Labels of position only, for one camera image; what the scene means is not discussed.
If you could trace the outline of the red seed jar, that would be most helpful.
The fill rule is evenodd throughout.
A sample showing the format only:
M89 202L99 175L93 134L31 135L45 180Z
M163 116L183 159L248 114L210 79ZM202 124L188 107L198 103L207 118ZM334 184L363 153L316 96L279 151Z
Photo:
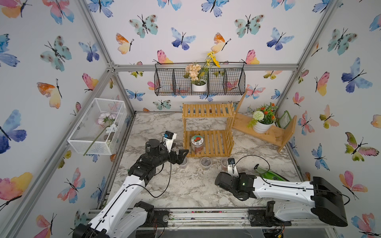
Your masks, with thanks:
M223 171L227 171L228 170L228 158L222 158L221 162L220 162L220 166L221 166L221 169Z

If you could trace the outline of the dark seed jar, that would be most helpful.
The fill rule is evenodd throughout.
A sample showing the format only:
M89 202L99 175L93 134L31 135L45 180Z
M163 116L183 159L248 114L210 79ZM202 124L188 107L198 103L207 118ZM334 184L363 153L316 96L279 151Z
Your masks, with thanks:
M209 170L212 165L212 161L209 157L202 157L200 159L200 166L203 170Z

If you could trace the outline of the strawberry lid jar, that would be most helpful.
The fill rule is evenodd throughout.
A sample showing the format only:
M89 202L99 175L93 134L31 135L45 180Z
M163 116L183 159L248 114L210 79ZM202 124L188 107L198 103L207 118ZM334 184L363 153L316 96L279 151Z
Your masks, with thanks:
M201 153L204 150L204 145L205 145L204 137L201 135L194 135L190 139L190 144L191 144L192 151L195 154Z

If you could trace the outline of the two-tier wooden slat shelf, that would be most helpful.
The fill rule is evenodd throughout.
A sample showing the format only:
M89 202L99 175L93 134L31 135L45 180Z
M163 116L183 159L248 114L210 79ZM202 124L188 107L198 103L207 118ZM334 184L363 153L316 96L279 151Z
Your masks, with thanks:
M228 104L183 104L182 120L184 128L183 146L189 157L229 157L234 147L232 125L235 110ZM205 145L201 153L195 154L191 148L194 135L204 137Z

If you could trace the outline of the purple seed jar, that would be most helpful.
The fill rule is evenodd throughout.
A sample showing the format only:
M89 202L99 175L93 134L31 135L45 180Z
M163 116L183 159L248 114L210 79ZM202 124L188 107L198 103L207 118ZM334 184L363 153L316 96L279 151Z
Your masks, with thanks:
M187 166L188 166L188 158L185 157L185 159L183 160L183 162L179 165L179 168L180 169L185 169Z

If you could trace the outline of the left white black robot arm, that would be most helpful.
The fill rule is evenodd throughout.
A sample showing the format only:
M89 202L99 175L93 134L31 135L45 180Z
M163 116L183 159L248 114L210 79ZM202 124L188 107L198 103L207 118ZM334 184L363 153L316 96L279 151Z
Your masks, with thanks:
M189 153L178 152L167 146L167 141L150 139L145 144L145 153L140 155L129 170L123 185L107 205L87 225L79 224L72 233L74 238L127 238L141 226L155 223L154 206L135 198L146 189L155 176L156 168L166 162L182 164Z

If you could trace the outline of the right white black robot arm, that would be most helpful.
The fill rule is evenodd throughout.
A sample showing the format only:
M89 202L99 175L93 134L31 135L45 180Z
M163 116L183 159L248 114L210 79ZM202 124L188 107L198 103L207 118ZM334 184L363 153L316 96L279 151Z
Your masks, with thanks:
M348 225L344 195L321 177L312 181L291 182L271 180L239 173L232 176L220 172L215 185L233 194L240 201L268 198L265 210L249 211L253 227L291 226L298 219L319 219L336 226Z

